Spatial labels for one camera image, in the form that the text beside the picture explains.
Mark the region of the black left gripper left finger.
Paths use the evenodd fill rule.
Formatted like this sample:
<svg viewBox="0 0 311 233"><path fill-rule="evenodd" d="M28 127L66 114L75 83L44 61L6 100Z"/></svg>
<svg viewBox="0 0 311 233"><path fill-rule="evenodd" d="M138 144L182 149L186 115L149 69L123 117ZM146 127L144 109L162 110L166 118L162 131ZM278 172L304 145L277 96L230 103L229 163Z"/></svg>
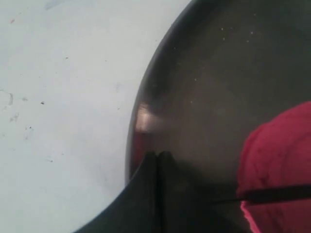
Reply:
<svg viewBox="0 0 311 233"><path fill-rule="evenodd" d="M130 183L98 216L78 233L157 233L157 156L150 152Z"/></svg>

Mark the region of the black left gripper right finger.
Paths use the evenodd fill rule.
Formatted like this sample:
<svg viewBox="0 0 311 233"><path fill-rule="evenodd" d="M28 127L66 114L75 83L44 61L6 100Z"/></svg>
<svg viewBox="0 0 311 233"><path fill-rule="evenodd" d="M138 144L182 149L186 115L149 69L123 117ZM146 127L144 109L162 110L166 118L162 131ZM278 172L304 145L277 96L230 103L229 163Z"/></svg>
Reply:
<svg viewBox="0 0 311 233"><path fill-rule="evenodd" d="M157 157L157 213L161 233L243 233L245 229L214 209L178 167L170 152Z"/></svg>

